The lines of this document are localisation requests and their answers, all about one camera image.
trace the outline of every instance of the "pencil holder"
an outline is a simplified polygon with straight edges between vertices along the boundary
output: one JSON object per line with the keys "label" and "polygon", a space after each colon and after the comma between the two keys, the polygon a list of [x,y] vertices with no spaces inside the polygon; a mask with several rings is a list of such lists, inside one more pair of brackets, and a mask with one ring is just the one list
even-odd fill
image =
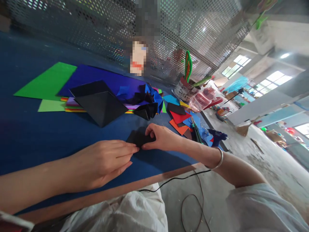
{"label": "pencil holder", "polygon": [[189,80],[189,83],[186,82],[184,76],[180,78],[180,81],[174,90],[176,96],[185,102],[190,101],[201,90],[199,86],[192,87],[194,83],[195,82],[191,79]]}

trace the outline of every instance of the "ceiling light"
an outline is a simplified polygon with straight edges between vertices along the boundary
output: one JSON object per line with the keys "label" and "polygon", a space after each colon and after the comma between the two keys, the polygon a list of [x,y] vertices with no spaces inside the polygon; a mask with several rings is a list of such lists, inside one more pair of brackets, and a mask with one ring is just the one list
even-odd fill
{"label": "ceiling light", "polygon": [[287,58],[289,55],[290,55],[289,53],[285,53],[285,54],[283,54],[280,58],[281,58],[281,59],[284,59],[284,58]]}

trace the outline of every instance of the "wire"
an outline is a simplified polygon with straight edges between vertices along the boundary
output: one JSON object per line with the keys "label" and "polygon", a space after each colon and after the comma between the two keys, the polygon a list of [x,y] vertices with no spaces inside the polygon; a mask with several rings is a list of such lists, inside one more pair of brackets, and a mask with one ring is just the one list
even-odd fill
{"label": "wire", "polygon": [[209,225],[208,225],[208,223],[207,223],[207,220],[206,220],[206,217],[205,217],[205,214],[204,214],[204,210],[203,210],[203,207],[204,207],[204,193],[203,193],[203,189],[202,189],[202,184],[201,184],[201,180],[200,180],[199,176],[197,176],[197,178],[199,179],[199,183],[200,183],[200,188],[201,188],[201,192],[202,192],[202,196],[203,196],[203,203],[202,203],[202,205],[200,204],[200,201],[198,200],[198,198],[197,198],[197,196],[196,196],[195,194],[189,194],[189,195],[187,195],[187,196],[183,199],[183,202],[181,203],[181,223],[182,223],[182,225],[183,225],[183,203],[184,203],[184,201],[185,201],[189,196],[194,196],[195,199],[197,200],[197,202],[199,203],[199,206],[200,206],[200,208],[201,208],[201,210],[202,210],[201,216],[200,216],[200,220],[199,220],[199,223],[198,223],[198,225],[197,225],[197,228],[196,228],[195,232],[197,232],[198,229],[199,229],[199,227],[200,227],[200,224],[201,224],[201,222],[202,222],[202,216],[204,216],[204,221],[205,221],[205,223],[206,223],[206,225],[207,225],[207,227],[208,227],[208,230],[210,231],[210,228],[209,228]]}
{"label": "wire", "polygon": [[187,178],[189,178],[189,177],[191,177],[191,176],[195,176],[195,175],[197,175],[197,174],[201,174],[201,173],[205,173],[205,172],[209,172],[209,171],[211,171],[211,170],[202,171],[202,172],[196,172],[196,173],[194,173],[194,174],[192,174],[192,175],[189,175],[189,176],[187,176],[187,177],[185,177],[185,178],[174,177],[174,178],[172,178],[172,179],[169,179],[169,180],[166,181],[165,183],[163,183],[163,184],[162,184],[157,190],[155,190],[155,191],[148,190],[148,189],[141,189],[141,190],[139,190],[139,192],[142,192],[142,191],[156,192],[156,191],[158,191],[163,185],[167,184],[167,183],[170,182],[171,180],[174,180],[174,179],[187,179]]}

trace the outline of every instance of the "concrete floor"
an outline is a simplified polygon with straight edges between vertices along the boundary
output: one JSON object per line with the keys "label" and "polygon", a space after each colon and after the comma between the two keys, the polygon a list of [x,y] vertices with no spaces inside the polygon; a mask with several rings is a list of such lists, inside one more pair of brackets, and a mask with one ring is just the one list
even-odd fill
{"label": "concrete floor", "polygon": [[[211,109],[205,110],[204,113],[216,130],[228,135],[224,143],[232,154],[261,171],[270,185],[282,198],[291,202],[309,224],[309,173],[287,152],[268,139],[259,128],[250,126],[248,135],[242,137],[235,132],[234,126],[219,121]],[[264,154],[250,138],[258,142]],[[204,192],[204,213],[210,230],[230,231],[225,199],[234,186],[214,172],[203,173],[199,177]],[[195,194],[202,203],[198,178],[194,176],[185,180],[173,180],[162,187],[161,192],[165,202],[169,231],[184,231],[180,214],[183,199],[188,194]],[[200,213],[197,200],[192,196],[186,199],[183,218],[187,231],[196,230]],[[202,222],[198,231],[208,231],[204,218]]]}

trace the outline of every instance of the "blue table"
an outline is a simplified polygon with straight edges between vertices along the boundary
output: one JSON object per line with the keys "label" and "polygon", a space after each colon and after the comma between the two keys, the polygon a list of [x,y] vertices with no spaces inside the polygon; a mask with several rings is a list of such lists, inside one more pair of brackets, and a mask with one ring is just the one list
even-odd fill
{"label": "blue table", "polygon": [[[84,63],[103,68],[104,62],[98,62],[90,55],[82,55],[76,48],[22,37],[19,34],[0,33],[0,41],[2,54],[0,175],[67,157],[99,140],[126,140],[132,130],[152,122],[176,132],[169,124],[170,117],[167,113],[161,113],[150,121],[134,114],[124,114],[104,128],[99,128],[86,113],[37,112],[40,99],[16,97],[13,94],[56,62],[72,65]],[[159,150],[140,151],[132,157],[132,162],[124,174],[102,188],[55,196],[19,214],[197,163],[184,154]]]}

